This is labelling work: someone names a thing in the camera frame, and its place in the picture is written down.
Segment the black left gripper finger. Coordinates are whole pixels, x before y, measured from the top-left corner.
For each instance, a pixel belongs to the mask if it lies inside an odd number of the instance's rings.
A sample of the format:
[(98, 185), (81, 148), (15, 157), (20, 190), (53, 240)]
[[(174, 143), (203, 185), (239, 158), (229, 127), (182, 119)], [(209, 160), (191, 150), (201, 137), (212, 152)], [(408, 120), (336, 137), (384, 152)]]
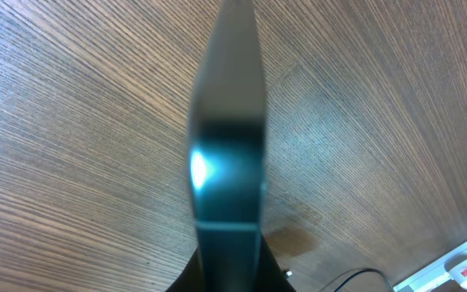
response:
[[(199, 262), (199, 249), (196, 249), (176, 281), (167, 292), (204, 292), (204, 276)], [(259, 252), (259, 265), (255, 281), (258, 292), (295, 292), (287, 281), (285, 271), (281, 270), (267, 241), (262, 238)]]

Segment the blue-screen Galaxy smartphone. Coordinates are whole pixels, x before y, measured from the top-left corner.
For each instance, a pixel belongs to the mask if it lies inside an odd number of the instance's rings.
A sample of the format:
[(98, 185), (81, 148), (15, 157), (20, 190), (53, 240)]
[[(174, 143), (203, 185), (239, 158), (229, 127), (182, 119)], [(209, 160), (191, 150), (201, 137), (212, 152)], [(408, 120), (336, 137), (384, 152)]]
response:
[(191, 94), (187, 169), (207, 291), (252, 291), (266, 90), (251, 1), (223, 1)]

